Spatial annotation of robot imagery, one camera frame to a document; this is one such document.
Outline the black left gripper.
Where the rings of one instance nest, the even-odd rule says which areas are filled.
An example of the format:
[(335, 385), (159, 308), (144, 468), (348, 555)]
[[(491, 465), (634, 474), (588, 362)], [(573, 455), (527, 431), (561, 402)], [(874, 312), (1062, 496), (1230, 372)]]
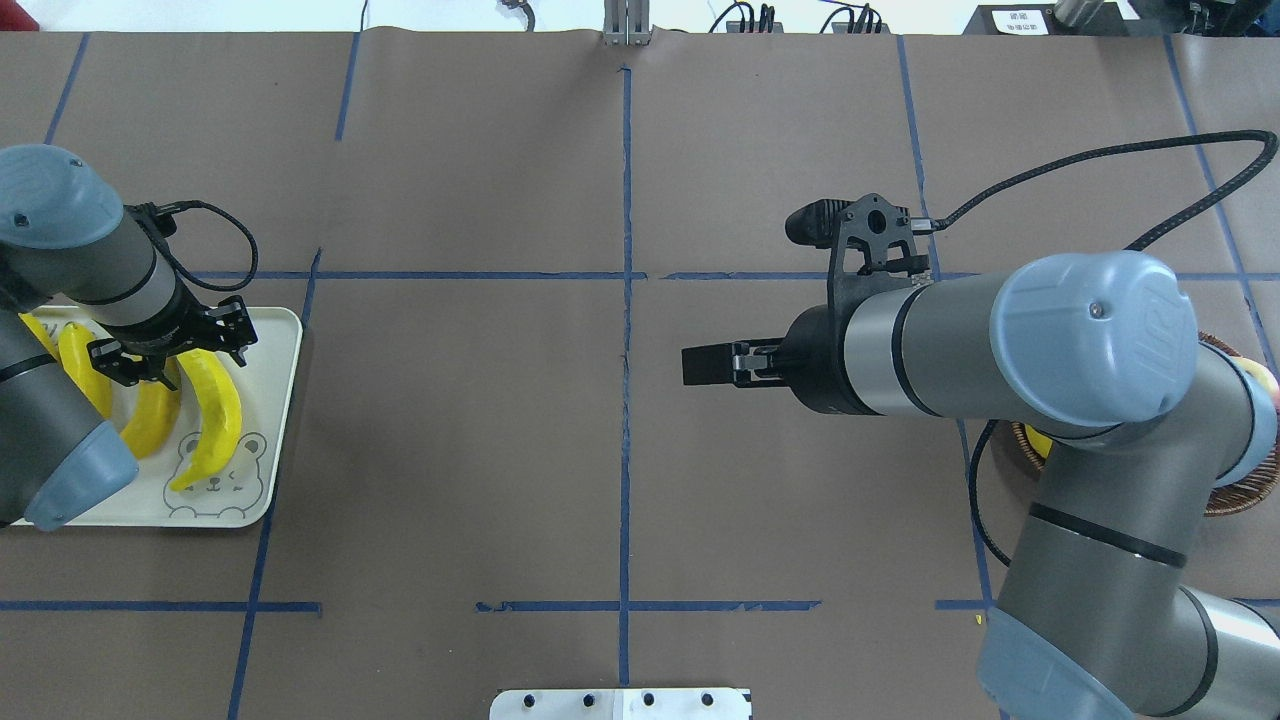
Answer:
[(174, 295), (155, 316), (125, 324), (106, 322), (114, 340), (88, 342), (92, 369), (124, 387), (155, 382), (179, 389), (166, 360), (195, 348), (225, 354), (237, 366), (247, 366), (244, 354), (259, 342), (253, 319), (243, 299), (224, 299), (215, 306), (193, 295)]

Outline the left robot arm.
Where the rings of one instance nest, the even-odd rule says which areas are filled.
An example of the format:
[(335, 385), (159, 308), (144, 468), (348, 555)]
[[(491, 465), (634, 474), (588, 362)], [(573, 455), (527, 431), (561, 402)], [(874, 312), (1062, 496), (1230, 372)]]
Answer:
[(219, 471), (241, 432), (218, 354), (244, 365), (259, 340), (241, 286), (197, 278), (173, 255), (178, 214), (201, 200), (129, 205), (78, 155), (26, 143), (1, 152), (3, 525), (63, 528), (129, 486), (168, 427), (118, 428), (110, 384), (143, 386), (164, 421), (180, 373), (202, 395), (204, 439), (180, 489)]

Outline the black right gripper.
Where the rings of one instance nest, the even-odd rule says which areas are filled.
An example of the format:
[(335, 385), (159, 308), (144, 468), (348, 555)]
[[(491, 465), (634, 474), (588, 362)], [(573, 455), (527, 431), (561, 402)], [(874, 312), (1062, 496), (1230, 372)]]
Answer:
[(787, 386), (810, 410), (869, 416), (844, 365), (844, 342), (826, 305), (809, 307), (781, 342), (726, 342), (681, 350), (685, 386), (774, 388)]

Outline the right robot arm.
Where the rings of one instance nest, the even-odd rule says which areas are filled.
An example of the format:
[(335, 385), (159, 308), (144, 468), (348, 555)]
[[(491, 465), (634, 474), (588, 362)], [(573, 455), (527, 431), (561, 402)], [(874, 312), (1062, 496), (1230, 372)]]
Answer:
[(1144, 252), (932, 284), (833, 273), (782, 338), (685, 348), (687, 386), (1052, 439), (977, 675), (1015, 719), (1275, 719), (1277, 620), (1183, 583), (1211, 492), (1272, 451), (1265, 384)]

